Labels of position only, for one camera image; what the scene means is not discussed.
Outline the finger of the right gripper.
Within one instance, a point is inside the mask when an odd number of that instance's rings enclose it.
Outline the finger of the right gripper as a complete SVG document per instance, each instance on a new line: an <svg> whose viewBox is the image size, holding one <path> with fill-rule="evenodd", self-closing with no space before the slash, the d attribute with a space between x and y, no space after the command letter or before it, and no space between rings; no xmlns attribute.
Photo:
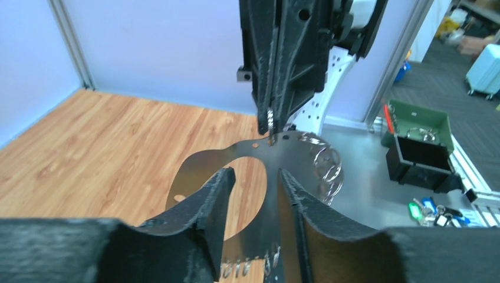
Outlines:
<svg viewBox="0 0 500 283"><path fill-rule="evenodd" d="M324 31L281 31L271 107L274 129L324 89Z"/></svg>
<svg viewBox="0 0 500 283"><path fill-rule="evenodd" d="M252 95L257 109L258 133L263 135L269 130L267 111L274 87L278 28L274 27L267 33L255 31L252 47Z"/></svg>

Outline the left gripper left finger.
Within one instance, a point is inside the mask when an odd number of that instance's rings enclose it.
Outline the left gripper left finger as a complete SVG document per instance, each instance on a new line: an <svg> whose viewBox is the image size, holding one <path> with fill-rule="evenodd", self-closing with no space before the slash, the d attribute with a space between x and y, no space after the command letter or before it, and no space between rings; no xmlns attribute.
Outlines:
<svg viewBox="0 0 500 283"><path fill-rule="evenodd" d="M3 218L1 281L217 281L234 183L234 170L223 168L140 226L118 218Z"/></svg>

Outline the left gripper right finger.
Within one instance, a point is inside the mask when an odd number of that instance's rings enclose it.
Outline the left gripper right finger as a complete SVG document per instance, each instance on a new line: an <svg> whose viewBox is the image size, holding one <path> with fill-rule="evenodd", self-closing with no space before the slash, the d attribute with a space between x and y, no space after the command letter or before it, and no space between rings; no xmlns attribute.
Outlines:
<svg viewBox="0 0 500 283"><path fill-rule="evenodd" d="M279 282L498 282L499 229L354 221L278 172Z"/></svg>

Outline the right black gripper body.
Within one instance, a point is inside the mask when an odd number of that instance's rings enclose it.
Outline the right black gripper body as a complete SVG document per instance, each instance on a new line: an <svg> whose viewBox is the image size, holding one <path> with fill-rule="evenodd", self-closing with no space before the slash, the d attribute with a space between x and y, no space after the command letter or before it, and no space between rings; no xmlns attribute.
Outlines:
<svg viewBox="0 0 500 283"><path fill-rule="evenodd" d="M260 110L296 110L323 91L330 51L368 55L386 1L240 1L243 64Z"/></svg>

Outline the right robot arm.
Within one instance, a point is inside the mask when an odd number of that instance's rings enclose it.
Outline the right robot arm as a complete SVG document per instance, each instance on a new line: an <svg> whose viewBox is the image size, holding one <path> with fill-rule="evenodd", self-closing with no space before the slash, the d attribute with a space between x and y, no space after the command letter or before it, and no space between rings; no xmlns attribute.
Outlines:
<svg viewBox="0 0 500 283"><path fill-rule="evenodd" d="M259 134L318 131L348 65L368 55L386 1L240 1L243 64Z"/></svg>

